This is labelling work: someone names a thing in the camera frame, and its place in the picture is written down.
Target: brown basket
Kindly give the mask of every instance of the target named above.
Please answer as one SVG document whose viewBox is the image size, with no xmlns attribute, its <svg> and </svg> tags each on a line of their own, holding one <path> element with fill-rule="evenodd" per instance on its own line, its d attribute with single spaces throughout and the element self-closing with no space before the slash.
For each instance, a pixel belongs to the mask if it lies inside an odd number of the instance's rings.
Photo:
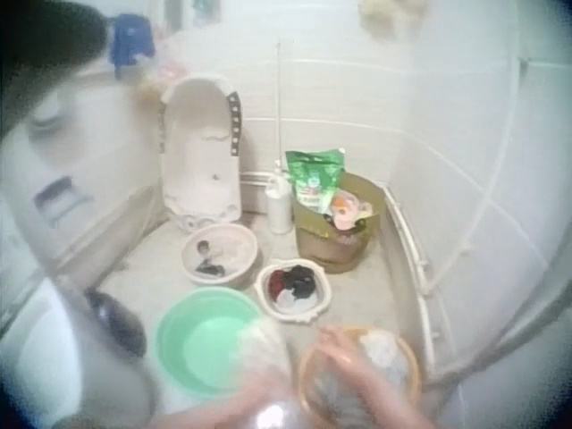
<svg viewBox="0 0 572 429">
<path fill-rule="evenodd" d="M 379 328 L 343 328 L 343 331 L 355 342 L 359 341 L 359 337 L 365 335 L 370 331 L 378 331 Z M 413 405 L 417 405 L 419 395 L 421 392 L 421 375 L 419 372 L 419 364 L 413 350 L 409 345 L 396 336 L 397 345 L 401 352 L 405 355 L 409 363 L 409 380 L 408 380 L 408 398 Z M 302 356 L 298 369 L 298 397 L 302 408 L 311 416 L 315 423 L 316 428 L 320 429 L 335 429 L 335 424 L 327 416 L 324 416 L 317 409 L 315 409 L 311 401 L 307 397 L 307 387 L 315 378 L 316 359 L 314 359 L 313 349 L 308 349 Z"/>
<path fill-rule="evenodd" d="M 327 273 L 345 273 L 358 265 L 385 211 L 383 191 L 363 177 L 343 172 L 340 189 L 369 202 L 374 208 L 373 216 L 349 231 L 334 228 L 321 214 L 302 206 L 295 198 L 292 203 L 298 253 L 321 265 Z"/>
</svg>

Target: towel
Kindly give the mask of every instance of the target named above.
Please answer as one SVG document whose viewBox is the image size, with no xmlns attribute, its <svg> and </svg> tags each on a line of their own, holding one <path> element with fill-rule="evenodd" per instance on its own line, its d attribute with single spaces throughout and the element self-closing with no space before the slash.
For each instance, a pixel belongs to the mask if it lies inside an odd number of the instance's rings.
<svg viewBox="0 0 572 429">
<path fill-rule="evenodd" d="M 110 52 L 110 61 L 115 66 L 115 78 L 121 77 L 123 66 L 137 62 L 136 55 L 155 55 L 151 25 L 144 16 L 121 14 L 114 19 L 114 39 Z"/>
</svg>

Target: white plastic baby bather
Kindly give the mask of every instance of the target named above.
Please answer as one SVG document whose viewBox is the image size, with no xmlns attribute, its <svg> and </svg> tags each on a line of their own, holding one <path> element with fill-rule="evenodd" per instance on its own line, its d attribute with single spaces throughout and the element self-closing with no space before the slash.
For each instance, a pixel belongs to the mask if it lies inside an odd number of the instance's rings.
<svg viewBox="0 0 572 429">
<path fill-rule="evenodd" d="M 193 75 L 168 89 L 160 112 L 164 202 L 191 232 L 240 218 L 240 99 L 218 75 Z"/>
</svg>

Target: white bottle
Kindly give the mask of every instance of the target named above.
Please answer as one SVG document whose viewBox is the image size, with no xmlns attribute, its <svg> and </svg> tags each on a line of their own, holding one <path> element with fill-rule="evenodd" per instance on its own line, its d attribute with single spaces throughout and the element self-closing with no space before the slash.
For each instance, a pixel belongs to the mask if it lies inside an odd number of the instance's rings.
<svg viewBox="0 0 572 429">
<path fill-rule="evenodd" d="M 268 226 L 282 235 L 292 229 L 292 186 L 278 166 L 265 189 Z"/>
</svg>

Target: green plastic basin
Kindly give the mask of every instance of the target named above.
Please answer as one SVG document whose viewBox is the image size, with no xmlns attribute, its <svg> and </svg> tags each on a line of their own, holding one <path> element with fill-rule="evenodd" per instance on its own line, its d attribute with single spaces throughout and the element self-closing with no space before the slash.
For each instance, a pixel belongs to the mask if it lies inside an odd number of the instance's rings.
<svg viewBox="0 0 572 429">
<path fill-rule="evenodd" d="M 194 396 L 228 396 L 235 381 L 231 361 L 239 332 L 259 315 L 257 305 L 236 290 L 215 286 L 194 290 L 171 307 L 157 327 L 160 366 Z"/>
</svg>

